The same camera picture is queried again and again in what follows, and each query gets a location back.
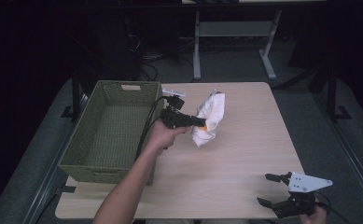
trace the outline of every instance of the dark background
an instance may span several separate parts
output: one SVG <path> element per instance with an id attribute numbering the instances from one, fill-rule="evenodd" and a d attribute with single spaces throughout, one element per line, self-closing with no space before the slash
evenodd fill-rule
<path id="1" fill-rule="evenodd" d="M 194 18 L 172 14 L 141 14 L 138 32 L 149 45 L 176 57 L 176 39 L 190 32 Z M 159 25 L 161 16 L 167 20 Z M 328 62 L 363 107 L 363 1 L 316 8 L 308 15 L 285 10 L 282 21 L 277 36 L 299 39 L 290 65 L 310 68 Z M 58 90 L 76 69 L 94 74 L 92 82 L 137 78 L 138 63 L 129 53 L 123 22 L 122 13 L 67 13 L 46 0 L 0 1 L 0 195 Z"/>

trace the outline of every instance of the floor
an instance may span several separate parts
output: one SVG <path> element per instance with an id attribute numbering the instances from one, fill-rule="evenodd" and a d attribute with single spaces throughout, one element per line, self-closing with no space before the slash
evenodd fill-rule
<path id="1" fill-rule="evenodd" d="M 269 80 L 258 56 L 258 49 L 264 43 L 265 39 L 249 39 L 205 51 L 201 55 L 202 79 L 199 82 L 267 82 L 274 87 L 304 71 L 287 66 L 294 41 L 277 40 L 270 53 L 277 79 Z M 191 82 L 192 53 L 187 52 L 182 57 L 180 61 L 164 58 L 150 63 L 158 71 L 157 80 Z M 152 67 L 144 68 L 154 76 Z M 351 148 L 363 166 L 363 109 L 353 92 L 338 80 L 337 105 L 343 105 L 352 119 L 332 122 L 325 112 L 326 90 L 309 93 L 310 80 L 309 77 L 287 90 L 273 91 L 274 98 L 305 173 L 331 179 L 334 185 L 322 192 L 330 198 L 333 208 L 351 223 L 363 223 L 363 184 L 356 175 L 354 163 L 346 156 L 346 148 Z M 60 220 L 55 216 L 59 196 L 54 193 L 64 184 L 67 175 L 54 161 L 62 156 L 63 145 L 74 128 L 71 119 L 61 118 L 64 109 L 71 104 L 71 81 L 67 81 L 0 198 L 0 223 L 91 223 L 91 220 Z M 272 221 L 299 223 L 295 218 Z M 264 220 L 250 222 L 267 223 Z M 343 222 L 330 213 L 328 223 Z"/>

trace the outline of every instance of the human arm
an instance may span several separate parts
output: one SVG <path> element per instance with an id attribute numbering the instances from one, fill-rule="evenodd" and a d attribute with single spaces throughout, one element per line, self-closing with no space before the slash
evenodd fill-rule
<path id="1" fill-rule="evenodd" d="M 173 145 L 175 137 L 189 127 L 166 128 L 155 121 L 147 145 L 126 176 L 106 196 L 93 223 L 132 223 L 144 186 L 157 157 L 163 149 Z"/>

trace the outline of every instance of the black cable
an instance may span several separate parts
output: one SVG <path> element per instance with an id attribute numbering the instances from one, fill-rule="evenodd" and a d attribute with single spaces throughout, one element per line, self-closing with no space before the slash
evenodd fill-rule
<path id="1" fill-rule="evenodd" d="M 188 49 L 192 49 L 195 45 L 195 39 L 194 37 L 187 37 L 187 41 L 188 43 L 187 44 L 183 44 L 182 46 L 179 47 L 179 52 L 182 52 L 182 51 L 185 51 L 185 50 L 188 50 Z"/>
<path id="2" fill-rule="evenodd" d="M 146 136 L 148 134 L 149 128 L 151 127 L 150 125 L 150 121 L 152 120 L 152 116 L 154 115 L 155 109 L 158 105 L 158 102 L 162 99 L 166 99 L 166 96 L 161 96 L 160 98 L 158 98 L 156 101 L 154 101 L 154 103 L 152 104 L 151 109 L 149 110 L 148 116 L 147 116 L 147 120 L 146 120 L 146 124 L 144 125 L 144 129 L 143 132 L 141 133 L 141 137 L 140 137 L 140 142 L 138 143 L 138 147 L 137 147 L 137 151 L 135 152 L 135 157 L 134 160 L 136 161 L 137 158 L 140 156 L 141 153 L 141 149 L 143 147 L 144 144 L 144 140 L 146 139 Z"/>
<path id="3" fill-rule="evenodd" d="M 352 224 L 349 220 L 347 220 L 346 217 L 344 217 L 340 212 L 338 212 L 336 209 L 334 209 L 333 207 L 330 207 L 329 205 L 325 204 L 325 203 L 315 203 L 318 206 L 326 209 L 327 211 L 331 211 L 333 212 L 335 215 L 337 215 L 339 218 L 341 218 L 345 223 L 347 224 Z"/>
<path id="4" fill-rule="evenodd" d="M 221 50 L 216 50 L 216 45 L 220 46 L 222 49 Z M 222 52 L 226 52 L 228 51 L 228 49 L 226 49 L 226 47 L 221 44 L 218 43 L 218 41 L 216 41 L 215 38 L 212 39 L 212 43 L 202 43 L 202 49 L 200 50 L 201 54 L 218 54 L 218 53 L 222 53 Z"/>
<path id="5" fill-rule="evenodd" d="M 145 59 L 144 60 L 144 63 L 153 63 L 153 62 L 156 62 L 158 60 L 162 60 L 164 59 L 166 56 L 165 55 L 161 55 L 161 56 L 158 56 L 156 58 L 152 58 L 152 59 Z"/>
<path id="6" fill-rule="evenodd" d="M 149 74 L 146 72 L 146 70 L 144 70 L 143 68 L 140 69 L 141 73 L 146 77 L 147 81 L 151 81 L 151 77 L 149 76 Z"/>
<path id="7" fill-rule="evenodd" d="M 145 66 L 148 66 L 148 67 L 150 67 L 150 68 L 152 68 L 154 71 L 155 71 L 155 75 L 154 75 L 154 77 L 153 78 L 150 78 L 150 80 L 149 81 L 155 81 L 156 79 L 157 79 L 157 77 L 158 77 L 158 69 L 156 68 L 156 67 L 154 67 L 153 65 L 151 65 L 151 64 L 147 64 L 147 63 L 142 63 L 141 65 L 145 65 Z"/>
<path id="8" fill-rule="evenodd" d="M 155 121 L 156 121 L 157 119 L 159 119 L 159 117 L 155 118 L 155 119 L 151 122 L 151 124 L 149 124 L 149 128 L 148 128 L 148 129 L 151 129 L 152 125 L 155 123 Z"/>
<path id="9" fill-rule="evenodd" d="M 128 35 L 128 37 L 132 37 L 132 38 L 137 40 L 136 41 L 137 44 L 136 44 L 136 46 L 134 48 L 134 51 L 138 51 L 138 49 L 140 48 L 140 45 L 141 45 L 140 38 L 138 38 L 137 35 Z"/>
<path id="10" fill-rule="evenodd" d="M 74 38 L 73 36 L 71 36 L 71 38 L 74 40 L 74 42 L 76 42 L 80 47 L 82 47 L 84 50 L 86 50 L 91 56 L 93 56 L 94 58 L 96 58 L 97 60 L 99 60 L 102 64 L 104 64 L 105 66 L 107 66 L 110 70 L 112 70 L 113 72 L 115 72 L 117 75 L 120 75 L 126 79 L 128 79 L 129 77 L 125 76 L 124 74 L 122 74 L 119 70 L 115 69 L 114 67 L 112 67 L 109 63 L 107 63 L 104 59 L 102 59 L 101 57 L 99 57 L 97 54 L 95 54 L 93 51 L 91 51 L 90 49 L 88 49 L 85 45 L 83 45 L 81 42 L 79 42 L 76 38 Z"/>
<path id="11" fill-rule="evenodd" d="M 327 200 L 327 203 L 328 203 L 329 207 L 332 206 L 332 203 L 331 203 L 330 199 L 326 195 L 324 195 L 320 190 L 316 190 L 315 193 L 318 193 L 319 195 L 323 196 Z"/>
<path id="12" fill-rule="evenodd" d="M 190 62 L 188 59 L 186 59 L 184 57 L 179 57 L 179 59 L 184 60 L 185 62 L 187 62 L 193 68 L 192 62 Z"/>
<path id="13" fill-rule="evenodd" d="M 202 37 L 199 38 L 199 44 L 202 44 L 203 41 L 206 40 L 207 37 Z M 182 48 L 180 48 L 179 53 L 180 54 L 185 54 L 185 53 L 191 53 L 193 52 L 193 50 L 195 50 L 195 40 L 193 39 L 193 41 L 190 43 L 190 45 L 188 46 L 184 46 Z"/>

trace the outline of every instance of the robotic arm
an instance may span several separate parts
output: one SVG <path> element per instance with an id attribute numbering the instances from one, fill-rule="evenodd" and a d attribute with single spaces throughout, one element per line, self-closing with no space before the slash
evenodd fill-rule
<path id="1" fill-rule="evenodd" d="M 162 109 L 160 118 L 167 128 L 173 129 L 188 126 L 203 127 L 205 125 L 205 119 L 185 115 L 178 111 L 184 105 L 184 101 L 177 95 L 167 97 L 166 100 L 169 105 Z"/>
<path id="2" fill-rule="evenodd" d="M 265 199 L 257 198 L 260 205 L 271 208 L 279 218 L 292 217 L 301 214 L 311 215 L 314 212 L 314 191 L 332 185 L 332 181 L 309 175 L 288 172 L 286 175 L 266 174 L 266 179 L 281 182 L 288 186 L 291 195 L 286 201 L 272 203 Z"/>

